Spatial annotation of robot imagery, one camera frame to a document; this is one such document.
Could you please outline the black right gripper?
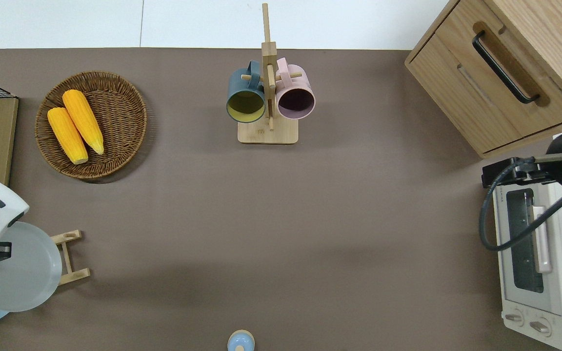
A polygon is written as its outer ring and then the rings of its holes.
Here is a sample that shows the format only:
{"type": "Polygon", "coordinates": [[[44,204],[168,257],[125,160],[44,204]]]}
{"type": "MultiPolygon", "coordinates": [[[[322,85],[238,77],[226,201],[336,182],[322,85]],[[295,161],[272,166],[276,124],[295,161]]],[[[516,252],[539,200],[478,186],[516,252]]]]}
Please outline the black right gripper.
{"type": "MultiPolygon", "coordinates": [[[[506,168],[506,163],[493,163],[482,167],[482,187],[488,189],[502,171],[506,168]]],[[[546,171],[540,169],[537,163],[524,163],[514,167],[504,178],[502,184],[526,186],[528,184],[549,184],[555,179],[546,171]]]]}

